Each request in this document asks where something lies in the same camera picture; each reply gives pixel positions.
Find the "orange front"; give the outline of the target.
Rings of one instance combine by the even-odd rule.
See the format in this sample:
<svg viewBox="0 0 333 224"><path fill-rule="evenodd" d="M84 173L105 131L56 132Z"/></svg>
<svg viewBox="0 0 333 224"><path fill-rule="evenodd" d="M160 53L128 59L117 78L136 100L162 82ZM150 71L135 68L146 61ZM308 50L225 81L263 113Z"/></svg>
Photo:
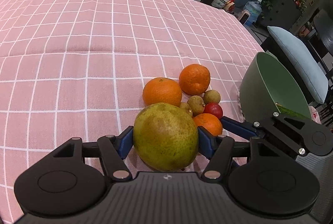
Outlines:
<svg viewBox="0 0 333 224"><path fill-rule="evenodd" d="M203 126L213 136L222 134L223 126L220 120L210 113L201 113L193 118L197 126Z"/></svg>

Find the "orange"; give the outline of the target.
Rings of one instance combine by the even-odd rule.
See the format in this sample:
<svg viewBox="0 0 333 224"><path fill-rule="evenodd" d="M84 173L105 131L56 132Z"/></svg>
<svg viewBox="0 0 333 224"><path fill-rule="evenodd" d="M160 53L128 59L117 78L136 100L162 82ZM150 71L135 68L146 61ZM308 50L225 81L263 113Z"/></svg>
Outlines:
<svg viewBox="0 0 333 224"><path fill-rule="evenodd" d="M188 95L202 95L211 82L209 69L199 64L186 66L179 74L179 85Z"/></svg>
<svg viewBox="0 0 333 224"><path fill-rule="evenodd" d="M210 113L201 113L193 118L197 126L203 126L213 136L222 134L223 126L220 120Z"/></svg>
<svg viewBox="0 0 333 224"><path fill-rule="evenodd" d="M168 103L178 107L182 101L182 90L176 81L157 77L144 86L142 98L146 106Z"/></svg>

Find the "red cherry tomato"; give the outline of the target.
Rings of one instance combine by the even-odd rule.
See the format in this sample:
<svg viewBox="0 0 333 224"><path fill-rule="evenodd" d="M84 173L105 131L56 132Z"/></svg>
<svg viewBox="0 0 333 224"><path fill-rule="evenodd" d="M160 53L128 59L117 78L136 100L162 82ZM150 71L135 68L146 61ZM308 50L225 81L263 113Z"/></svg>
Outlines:
<svg viewBox="0 0 333 224"><path fill-rule="evenodd" d="M218 103L208 103L205 105L204 113L214 115L216 118L221 119L223 117L223 109Z"/></svg>

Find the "green cucumber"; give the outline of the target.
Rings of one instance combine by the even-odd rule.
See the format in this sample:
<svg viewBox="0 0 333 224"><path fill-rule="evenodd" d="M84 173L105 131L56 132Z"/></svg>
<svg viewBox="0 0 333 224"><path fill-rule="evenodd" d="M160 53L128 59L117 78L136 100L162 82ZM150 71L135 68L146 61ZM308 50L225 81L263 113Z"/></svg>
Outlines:
<svg viewBox="0 0 333 224"><path fill-rule="evenodd" d="M295 112L295 111L293 111L291 109L288 109L286 107L283 107L280 104L277 104L277 107L279 109L279 112L282 113L282 114L284 114L284 115L288 115L288 116L292 116L292 117L297 117L297 118L301 118L301 119L307 119L306 116L304 116L304 115L302 115L302 114L300 114L298 112Z"/></svg>

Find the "green colander bowl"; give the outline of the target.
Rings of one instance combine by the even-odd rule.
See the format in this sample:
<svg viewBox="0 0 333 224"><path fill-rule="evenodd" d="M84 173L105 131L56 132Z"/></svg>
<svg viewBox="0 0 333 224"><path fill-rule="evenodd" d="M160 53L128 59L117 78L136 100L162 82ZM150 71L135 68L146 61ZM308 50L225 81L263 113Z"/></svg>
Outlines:
<svg viewBox="0 0 333 224"><path fill-rule="evenodd" d="M279 112L277 104L308 119L311 113L299 85L274 56L259 52L248 67L239 88L244 118L255 122Z"/></svg>

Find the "brown longan fruit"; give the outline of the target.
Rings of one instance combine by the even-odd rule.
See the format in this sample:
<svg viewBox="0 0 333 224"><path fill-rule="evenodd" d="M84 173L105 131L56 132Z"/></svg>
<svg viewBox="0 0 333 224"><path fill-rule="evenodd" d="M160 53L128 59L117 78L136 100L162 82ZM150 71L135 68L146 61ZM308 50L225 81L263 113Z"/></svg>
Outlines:
<svg viewBox="0 0 333 224"><path fill-rule="evenodd" d="M200 95L193 95L187 100L187 104L192 110L193 117L200 115L204 112L205 103Z"/></svg>
<svg viewBox="0 0 333 224"><path fill-rule="evenodd" d="M219 104L221 101L221 95L216 90L208 90L203 95L204 103L207 105L209 103L217 103Z"/></svg>
<svg viewBox="0 0 333 224"><path fill-rule="evenodd" d="M181 102L179 105L180 109L186 112L189 116L193 116L193 111L190 107L190 105L186 102Z"/></svg>

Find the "large green pear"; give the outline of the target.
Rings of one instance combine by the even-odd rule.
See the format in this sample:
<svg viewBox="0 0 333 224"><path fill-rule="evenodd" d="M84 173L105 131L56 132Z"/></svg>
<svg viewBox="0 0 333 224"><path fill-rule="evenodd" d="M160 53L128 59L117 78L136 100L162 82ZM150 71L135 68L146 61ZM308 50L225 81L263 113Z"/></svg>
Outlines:
<svg viewBox="0 0 333 224"><path fill-rule="evenodd" d="M150 168L173 172L189 166L199 148L198 129L179 107L156 103L144 108L134 121L133 144Z"/></svg>

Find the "light blue seat cushion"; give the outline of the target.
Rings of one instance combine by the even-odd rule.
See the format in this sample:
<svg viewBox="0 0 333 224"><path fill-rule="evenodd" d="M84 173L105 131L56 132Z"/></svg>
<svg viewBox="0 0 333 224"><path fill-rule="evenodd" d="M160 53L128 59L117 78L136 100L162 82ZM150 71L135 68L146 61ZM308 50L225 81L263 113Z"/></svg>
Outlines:
<svg viewBox="0 0 333 224"><path fill-rule="evenodd" d="M307 101L323 104L328 94L328 79L306 45L281 27L268 26L269 37L261 44L289 71Z"/></svg>

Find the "pink checkered tablecloth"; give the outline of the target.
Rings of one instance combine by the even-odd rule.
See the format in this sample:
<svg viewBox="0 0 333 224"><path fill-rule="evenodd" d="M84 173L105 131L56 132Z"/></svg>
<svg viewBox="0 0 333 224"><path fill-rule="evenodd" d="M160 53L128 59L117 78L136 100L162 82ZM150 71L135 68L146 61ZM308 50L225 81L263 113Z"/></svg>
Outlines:
<svg viewBox="0 0 333 224"><path fill-rule="evenodd" d="M120 134L149 80L197 63L224 114L258 42L238 20L194 0L1 0L1 217L22 212L14 182L71 137Z"/></svg>

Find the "black wooden chair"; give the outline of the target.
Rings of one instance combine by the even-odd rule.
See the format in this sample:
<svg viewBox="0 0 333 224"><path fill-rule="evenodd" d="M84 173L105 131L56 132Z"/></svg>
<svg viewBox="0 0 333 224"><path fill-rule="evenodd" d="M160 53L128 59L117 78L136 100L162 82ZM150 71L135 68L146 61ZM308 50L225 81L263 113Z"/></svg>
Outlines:
<svg viewBox="0 0 333 224"><path fill-rule="evenodd" d="M315 103L319 108L319 118L325 126L332 127L332 69L328 68L323 58L332 55L332 19L321 9L313 18L314 29L306 36L299 37L328 79L328 94L323 104Z"/></svg>

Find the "blue water jug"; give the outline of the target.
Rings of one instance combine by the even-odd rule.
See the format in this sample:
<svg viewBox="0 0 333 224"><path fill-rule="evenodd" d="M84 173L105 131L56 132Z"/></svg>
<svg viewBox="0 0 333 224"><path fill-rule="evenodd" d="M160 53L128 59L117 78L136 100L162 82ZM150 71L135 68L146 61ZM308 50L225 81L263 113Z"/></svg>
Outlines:
<svg viewBox="0 0 333 224"><path fill-rule="evenodd" d="M248 20L245 22L245 25L250 26L252 23L257 21L257 18L262 12L261 3L263 0L255 0L255 1L248 1L245 6L244 10L247 10L250 13Z"/></svg>

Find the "dark drawer cabinet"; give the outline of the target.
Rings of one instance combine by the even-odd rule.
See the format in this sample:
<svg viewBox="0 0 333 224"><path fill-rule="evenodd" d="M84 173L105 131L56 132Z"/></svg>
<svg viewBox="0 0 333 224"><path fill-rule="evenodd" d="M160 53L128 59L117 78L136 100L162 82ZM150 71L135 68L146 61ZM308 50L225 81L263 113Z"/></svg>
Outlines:
<svg viewBox="0 0 333 224"><path fill-rule="evenodd" d="M301 10L294 0L273 0L270 10L263 11L260 24L263 27L275 26L289 30L301 16Z"/></svg>

